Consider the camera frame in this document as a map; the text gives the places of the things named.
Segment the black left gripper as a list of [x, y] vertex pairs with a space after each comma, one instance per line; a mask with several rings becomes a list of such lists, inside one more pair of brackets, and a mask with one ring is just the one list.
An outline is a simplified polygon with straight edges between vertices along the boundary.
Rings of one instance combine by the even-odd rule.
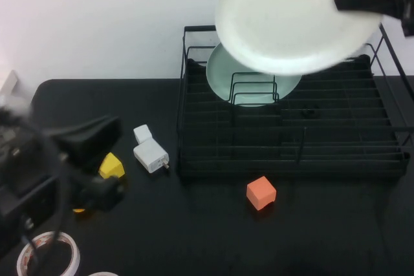
[[[58, 202], [70, 202], [70, 166], [102, 161], [122, 135], [118, 117], [102, 116], [53, 130], [53, 141], [31, 124], [1, 121], [1, 204], [23, 205], [56, 187]], [[125, 195], [117, 177], [80, 182], [76, 209], [110, 211]]]

